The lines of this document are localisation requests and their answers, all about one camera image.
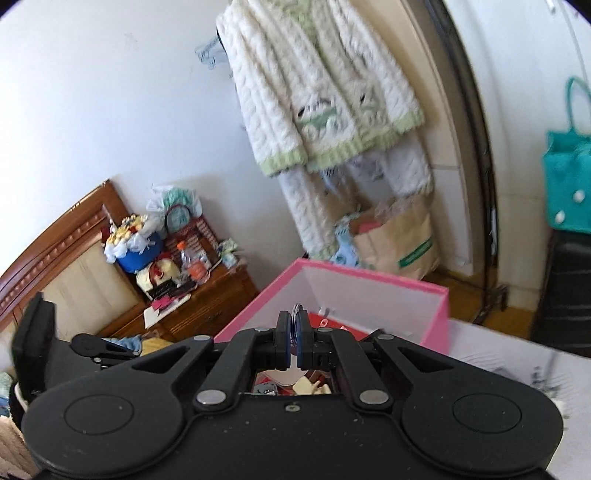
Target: pink box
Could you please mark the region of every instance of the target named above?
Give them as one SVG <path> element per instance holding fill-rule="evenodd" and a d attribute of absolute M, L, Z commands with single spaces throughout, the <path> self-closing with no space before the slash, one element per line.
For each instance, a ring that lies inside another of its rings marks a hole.
<path fill-rule="evenodd" d="M 345 326 L 373 332 L 379 328 L 447 354 L 448 291 L 428 282 L 386 273 L 296 260 L 217 336 L 227 342 L 239 330 L 274 327 L 280 310 L 301 303 L 313 313 Z"/>

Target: white sweater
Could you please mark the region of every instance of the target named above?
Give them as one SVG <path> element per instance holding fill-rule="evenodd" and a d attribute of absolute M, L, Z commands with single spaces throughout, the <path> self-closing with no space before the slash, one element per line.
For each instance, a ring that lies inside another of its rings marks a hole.
<path fill-rule="evenodd" d="M 386 150 L 423 123 L 396 61 L 348 0 L 233 0 L 217 28 L 266 175 Z"/>

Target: wooden floor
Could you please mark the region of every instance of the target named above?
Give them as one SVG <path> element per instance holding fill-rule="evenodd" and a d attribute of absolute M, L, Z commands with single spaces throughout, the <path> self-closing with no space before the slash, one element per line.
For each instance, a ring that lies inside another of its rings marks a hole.
<path fill-rule="evenodd" d="M 426 281 L 449 288 L 450 317 L 472 322 L 480 309 L 482 292 L 464 282 L 454 280 L 440 272 L 429 274 Z M 484 326 L 498 332 L 528 339 L 533 312 L 509 307 L 504 312 L 493 310 Z"/>

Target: silver screw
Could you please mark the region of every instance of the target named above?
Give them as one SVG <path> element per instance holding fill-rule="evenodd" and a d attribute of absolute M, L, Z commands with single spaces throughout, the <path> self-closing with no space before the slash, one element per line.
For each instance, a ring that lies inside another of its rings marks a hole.
<path fill-rule="evenodd" d="M 359 399 L 366 405 L 381 405 L 389 400 L 388 394 L 383 390 L 366 390 L 361 392 Z"/>
<path fill-rule="evenodd" d="M 226 394 L 221 390 L 203 390 L 197 394 L 197 401 L 201 405 L 219 405 L 226 400 Z"/>

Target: teal tote bag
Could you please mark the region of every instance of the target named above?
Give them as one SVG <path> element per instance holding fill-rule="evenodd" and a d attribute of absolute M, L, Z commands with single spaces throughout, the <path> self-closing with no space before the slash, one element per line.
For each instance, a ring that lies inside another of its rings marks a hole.
<path fill-rule="evenodd" d="M 572 93 L 578 85 L 591 104 L 591 90 L 578 77 L 566 83 L 566 108 L 570 130 L 548 132 L 548 151 L 544 154 L 546 217 L 555 229 L 591 233 L 591 136 L 574 127 Z"/>

